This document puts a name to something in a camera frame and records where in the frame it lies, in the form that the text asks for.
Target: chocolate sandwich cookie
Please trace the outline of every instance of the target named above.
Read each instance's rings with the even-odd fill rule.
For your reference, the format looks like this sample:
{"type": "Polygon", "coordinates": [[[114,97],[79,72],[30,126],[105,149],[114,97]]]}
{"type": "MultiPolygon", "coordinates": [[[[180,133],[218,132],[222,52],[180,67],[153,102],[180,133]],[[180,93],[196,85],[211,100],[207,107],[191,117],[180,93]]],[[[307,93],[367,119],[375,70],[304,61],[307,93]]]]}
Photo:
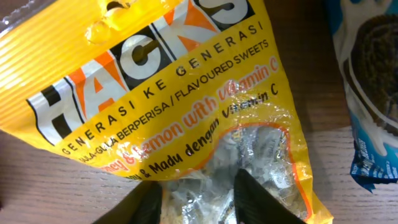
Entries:
{"type": "Polygon", "coordinates": [[[347,60],[343,65],[348,83],[374,122],[395,136],[398,129],[392,123],[398,123],[397,58],[398,17],[377,16],[359,28],[351,63],[347,60]]]}

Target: hacks candy package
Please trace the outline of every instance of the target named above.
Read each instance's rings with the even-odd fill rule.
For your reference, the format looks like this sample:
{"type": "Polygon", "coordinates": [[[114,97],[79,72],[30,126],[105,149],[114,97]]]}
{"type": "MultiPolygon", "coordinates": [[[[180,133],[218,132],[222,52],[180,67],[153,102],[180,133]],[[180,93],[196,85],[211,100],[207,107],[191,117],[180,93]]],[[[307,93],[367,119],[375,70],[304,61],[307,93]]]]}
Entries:
{"type": "Polygon", "coordinates": [[[0,38],[0,128],[132,180],[161,223],[233,223],[246,170],[331,223],[261,0],[58,0],[0,38]]]}

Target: cookie package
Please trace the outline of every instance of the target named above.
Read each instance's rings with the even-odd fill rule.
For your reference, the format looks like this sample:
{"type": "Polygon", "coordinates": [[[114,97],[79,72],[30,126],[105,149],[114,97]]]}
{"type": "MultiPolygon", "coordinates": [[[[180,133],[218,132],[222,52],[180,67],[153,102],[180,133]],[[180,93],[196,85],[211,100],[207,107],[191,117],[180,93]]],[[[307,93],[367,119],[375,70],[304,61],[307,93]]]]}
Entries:
{"type": "Polygon", "coordinates": [[[325,6],[353,126],[351,176],[372,191],[398,181],[398,1],[325,6]]]}
{"type": "Polygon", "coordinates": [[[238,169],[307,223],[332,222],[313,192],[262,0],[35,8],[1,32],[3,131],[120,177],[160,181],[164,224],[232,223],[238,169]]]}

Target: black object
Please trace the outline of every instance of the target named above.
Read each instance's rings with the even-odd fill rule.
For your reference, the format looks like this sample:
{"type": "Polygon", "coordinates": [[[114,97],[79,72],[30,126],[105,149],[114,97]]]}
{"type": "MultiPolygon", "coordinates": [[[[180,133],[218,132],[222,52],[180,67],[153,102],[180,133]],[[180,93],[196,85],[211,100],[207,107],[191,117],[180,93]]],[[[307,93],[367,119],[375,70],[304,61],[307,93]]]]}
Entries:
{"type": "Polygon", "coordinates": [[[238,170],[235,176],[234,203],[239,224],[305,224],[244,169],[238,170]]]}
{"type": "Polygon", "coordinates": [[[161,208],[162,187],[143,181],[94,224],[159,224],[161,208]]]}
{"type": "MultiPolygon", "coordinates": [[[[235,176],[234,206],[238,224],[305,224],[244,169],[235,176]]],[[[161,208],[162,186],[143,181],[94,224],[159,224],[161,208]]]]}

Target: wooden table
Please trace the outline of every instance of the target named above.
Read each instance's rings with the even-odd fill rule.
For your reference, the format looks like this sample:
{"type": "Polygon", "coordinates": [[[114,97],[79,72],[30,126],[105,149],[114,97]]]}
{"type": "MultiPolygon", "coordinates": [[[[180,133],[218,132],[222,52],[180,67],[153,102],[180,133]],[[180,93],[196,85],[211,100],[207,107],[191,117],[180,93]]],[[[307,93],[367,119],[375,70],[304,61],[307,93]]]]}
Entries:
{"type": "MultiPolygon", "coordinates": [[[[3,13],[10,8],[2,7],[6,2],[0,3],[3,13]]],[[[266,3],[307,138],[317,195],[335,223],[398,223],[398,186],[379,185],[370,194],[349,175],[353,138],[321,1],[266,3]]],[[[10,135],[1,133],[0,139],[0,223],[90,223],[137,185],[10,135]]]]}

